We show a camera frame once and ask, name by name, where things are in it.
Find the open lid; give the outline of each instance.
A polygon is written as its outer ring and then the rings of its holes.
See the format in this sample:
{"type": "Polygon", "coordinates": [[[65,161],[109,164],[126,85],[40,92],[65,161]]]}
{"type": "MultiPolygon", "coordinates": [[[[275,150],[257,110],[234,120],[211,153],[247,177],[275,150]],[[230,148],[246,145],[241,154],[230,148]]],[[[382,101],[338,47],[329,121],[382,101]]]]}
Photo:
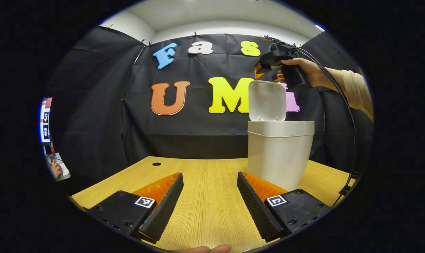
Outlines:
{"type": "Polygon", "coordinates": [[[248,116],[251,121],[284,121],[286,90],[276,82],[253,80],[248,85],[248,116]]]}

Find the wooden table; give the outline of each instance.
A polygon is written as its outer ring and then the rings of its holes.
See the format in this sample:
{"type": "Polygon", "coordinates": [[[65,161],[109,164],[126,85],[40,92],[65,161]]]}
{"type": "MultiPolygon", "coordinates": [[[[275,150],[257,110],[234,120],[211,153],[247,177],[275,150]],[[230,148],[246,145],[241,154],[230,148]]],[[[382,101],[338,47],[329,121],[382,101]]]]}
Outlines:
{"type": "MultiPolygon", "coordinates": [[[[246,169],[246,158],[188,160],[149,156],[72,197],[79,205],[91,208],[118,190],[131,193],[181,172],[183,191],[155,246],[171,250],[214,248],[226,243],[232,246],[231,253],[242,252],[267,244],[261,239],[236,186],[238,172],[246,169]]],[[[347,178],[346,172],[308,161],[298,188],[331,206],[347,178]]]]}

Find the letter f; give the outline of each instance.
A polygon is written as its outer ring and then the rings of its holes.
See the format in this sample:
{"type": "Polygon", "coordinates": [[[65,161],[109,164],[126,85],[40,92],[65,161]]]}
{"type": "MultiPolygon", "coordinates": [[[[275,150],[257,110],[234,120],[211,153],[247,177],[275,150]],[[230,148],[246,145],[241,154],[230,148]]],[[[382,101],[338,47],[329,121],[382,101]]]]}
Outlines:
{"type": "Polygon", "coordinates": [[[175,50],[173,49],[173,47],[176,46],[177,44],[172,42],[153,54],[153,56],[156,56],[156,59],[158,60],[158,69],[162,69],[163,67],[166,67],[169,63],[174,61],[174,58],[169,58],[169,56],[175,55],[175,50]]]}

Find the sleeve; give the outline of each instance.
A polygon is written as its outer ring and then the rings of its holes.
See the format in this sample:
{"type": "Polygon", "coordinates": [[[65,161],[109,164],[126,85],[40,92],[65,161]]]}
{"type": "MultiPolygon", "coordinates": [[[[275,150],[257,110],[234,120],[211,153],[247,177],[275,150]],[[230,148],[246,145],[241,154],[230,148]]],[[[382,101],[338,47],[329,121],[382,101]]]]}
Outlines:
{"type": "Polygon", "coordinates": [[[362,75],[353,71],[342,70],[348,105],[363,111],[373,122],[373,106],[367,83],[362,75]]]}

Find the white ceiling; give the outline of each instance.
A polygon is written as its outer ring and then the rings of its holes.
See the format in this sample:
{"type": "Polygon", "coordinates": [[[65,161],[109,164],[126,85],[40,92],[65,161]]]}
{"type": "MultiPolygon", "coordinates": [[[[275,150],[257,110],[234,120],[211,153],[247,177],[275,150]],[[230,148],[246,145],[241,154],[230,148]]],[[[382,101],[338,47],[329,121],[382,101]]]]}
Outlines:
{"type": "Polygon", "coordinates": [[[272,0],[146,0],[127,9],[156,32],[212,20],[267,24],[307,38],[318,34],[315,24],[272,0]]]}

